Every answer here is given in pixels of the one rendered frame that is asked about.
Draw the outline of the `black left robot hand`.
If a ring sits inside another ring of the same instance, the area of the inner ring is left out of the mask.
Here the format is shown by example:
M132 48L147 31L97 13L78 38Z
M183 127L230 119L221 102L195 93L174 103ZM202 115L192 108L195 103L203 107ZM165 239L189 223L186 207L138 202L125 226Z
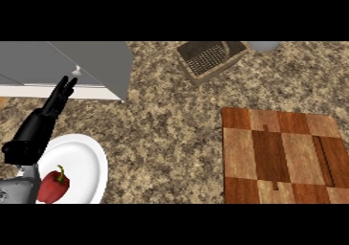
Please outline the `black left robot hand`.
M5 163L33 166L45 153L56 121L75 93L78 78L64 77L48 97L47 103L26 118L14 138L4 144Z

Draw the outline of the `brown wooden cutting board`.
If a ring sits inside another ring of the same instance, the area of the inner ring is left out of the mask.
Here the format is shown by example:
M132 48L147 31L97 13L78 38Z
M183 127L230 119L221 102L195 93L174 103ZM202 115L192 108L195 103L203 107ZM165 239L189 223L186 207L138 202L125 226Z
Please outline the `brown wooden cutting board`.
M349 156L327 115L223 109L228 204L349 203Z

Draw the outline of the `white plate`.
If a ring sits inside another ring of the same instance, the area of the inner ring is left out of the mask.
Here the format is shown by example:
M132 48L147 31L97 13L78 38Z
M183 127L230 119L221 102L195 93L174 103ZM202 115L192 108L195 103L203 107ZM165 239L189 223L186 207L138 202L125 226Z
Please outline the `white plate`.
M100 204L109 183L107 153L94 138L67 134L48 142L39 161L41 178L60 171L70 180L70 187L57 204Z

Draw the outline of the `red bell pepper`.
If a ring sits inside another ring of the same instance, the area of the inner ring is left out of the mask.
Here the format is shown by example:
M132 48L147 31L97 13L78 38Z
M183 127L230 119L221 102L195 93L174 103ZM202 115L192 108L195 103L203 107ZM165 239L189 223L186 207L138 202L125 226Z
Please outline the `red bell pepper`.
M64 167L59 167L60 170L54 170L47 175L39 188L38 200L47 204L57 202L70 188L70 179L66 176Z

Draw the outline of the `pale grey round object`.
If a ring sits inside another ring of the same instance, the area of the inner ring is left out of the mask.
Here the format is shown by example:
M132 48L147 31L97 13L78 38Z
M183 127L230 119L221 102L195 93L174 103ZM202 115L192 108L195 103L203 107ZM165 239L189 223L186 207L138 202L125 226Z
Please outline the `pale grey round object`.
M251 49L257 52L268 52L280 45L279 41L249 41Z

